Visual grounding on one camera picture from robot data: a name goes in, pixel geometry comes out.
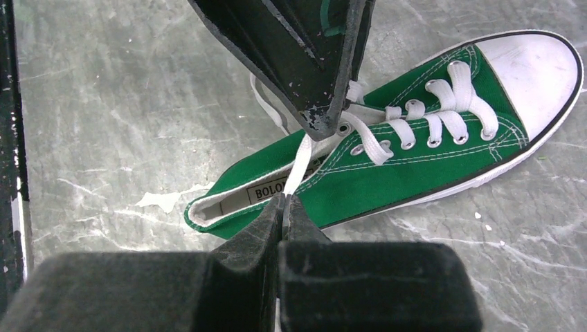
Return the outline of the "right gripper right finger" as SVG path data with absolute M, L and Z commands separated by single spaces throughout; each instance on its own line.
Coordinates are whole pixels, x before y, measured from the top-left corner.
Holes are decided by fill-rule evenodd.
M 294 194 L 285 194 L 280 242 L 280 327 L 283 331 L 306 331 L 322 304 L 316 255 L 331 244 Z

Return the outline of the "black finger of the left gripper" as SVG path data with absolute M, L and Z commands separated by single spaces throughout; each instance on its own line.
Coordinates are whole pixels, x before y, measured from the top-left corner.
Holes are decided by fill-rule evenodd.
M 205 27 L 269 88 L 313 140 L 336 132 L 358 78 L 374 2 L 194 0 Z

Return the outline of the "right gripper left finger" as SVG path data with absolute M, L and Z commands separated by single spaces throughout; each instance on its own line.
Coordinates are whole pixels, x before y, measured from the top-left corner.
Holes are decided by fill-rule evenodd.
M 275 195 L 256 219 L 207 254 L 193 331 L 274 331 L 284 202 Z

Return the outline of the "green canvas sneaker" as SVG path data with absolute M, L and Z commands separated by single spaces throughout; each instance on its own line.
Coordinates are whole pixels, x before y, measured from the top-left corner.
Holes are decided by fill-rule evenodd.
M 578 50 L 544 30 L 462 42 L 364 93 L 320 142 L 297 131 L 230 166 L 184 219 L 228 239 L 276 194 L 320 228 L 478 187 L 529 158 L 574 107 Z

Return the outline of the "white shoelace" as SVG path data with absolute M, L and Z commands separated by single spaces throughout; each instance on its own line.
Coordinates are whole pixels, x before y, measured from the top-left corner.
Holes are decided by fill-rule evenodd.
M 495 177 L 527 143 L 489 61 L 464 48 L 366 95 L 316 144 L 289 188 L 313 214 L 349 218 L 382 205 L 450 195 Z

